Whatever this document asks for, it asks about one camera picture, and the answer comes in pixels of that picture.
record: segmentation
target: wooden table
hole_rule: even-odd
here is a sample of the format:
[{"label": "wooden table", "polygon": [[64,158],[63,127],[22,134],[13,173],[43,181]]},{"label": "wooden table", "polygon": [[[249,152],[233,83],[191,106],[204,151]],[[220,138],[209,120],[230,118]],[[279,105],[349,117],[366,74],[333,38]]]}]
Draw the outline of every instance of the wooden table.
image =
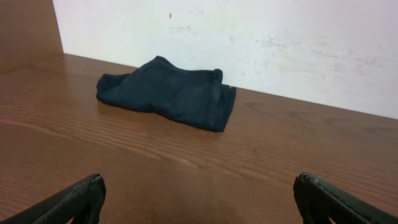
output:
[{"label": "wooden table", "polygon": [[57,55],[0,74],[0,220],[94,172],[101,223],[302,223],[301,171],[398,216],[398,120],[238,89],[212,133],[97,101],[103,73],[133,70]]}]

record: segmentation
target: dark blue cloth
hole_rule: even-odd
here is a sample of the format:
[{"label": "dark blue cloth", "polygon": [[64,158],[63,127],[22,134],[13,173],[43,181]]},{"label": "dark blue cloth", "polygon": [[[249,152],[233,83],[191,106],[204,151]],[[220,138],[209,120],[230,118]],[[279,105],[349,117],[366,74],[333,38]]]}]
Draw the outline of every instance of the dark blue cloth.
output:
[{"label": "dark blue cloth", "polygon": [[236,88],[221,84],[220,69],[188,71],[155,59],[124,75],[104,74],[97,99],[134,111],[157,113],[209,131],[224,131]]}]

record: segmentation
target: wall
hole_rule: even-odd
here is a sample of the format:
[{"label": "wall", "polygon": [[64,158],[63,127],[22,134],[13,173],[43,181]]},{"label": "wall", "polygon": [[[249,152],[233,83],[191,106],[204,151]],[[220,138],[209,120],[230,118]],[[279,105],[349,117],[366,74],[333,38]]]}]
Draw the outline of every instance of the wall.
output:
[{"label": "wall", "polygon": [[0,0],[0,72],[62,54],[51,0]]},{"label": "wall", "polygon": [[398,118],[396,0],[53,1],[66,53]]}]

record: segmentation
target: wood grain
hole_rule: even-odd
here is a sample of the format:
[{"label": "wood grain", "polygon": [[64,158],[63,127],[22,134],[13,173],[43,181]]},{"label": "wood grain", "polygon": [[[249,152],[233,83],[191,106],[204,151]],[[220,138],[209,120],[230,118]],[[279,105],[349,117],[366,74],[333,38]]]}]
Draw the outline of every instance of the wood grain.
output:
[{"label": "wood grain", "polygon": [[398,121],[238,89],[224,133],[104,105],[72,55],[0,75],[0,219],[99,172],[101,223],[302,223],[312,172],[398,216]]},{"label": "wood grain", "polygon": [[0,72],[62,54],[51,0],[0,1]]}]

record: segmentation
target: white wall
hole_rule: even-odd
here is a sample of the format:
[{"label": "white wall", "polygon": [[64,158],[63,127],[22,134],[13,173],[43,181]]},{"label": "white wall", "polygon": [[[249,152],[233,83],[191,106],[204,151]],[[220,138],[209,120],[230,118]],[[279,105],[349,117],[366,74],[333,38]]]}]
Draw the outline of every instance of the white wall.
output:
[{"label": "white wall", "polygon": [[397,0],[53,2],[65,53],[398,118]]}]

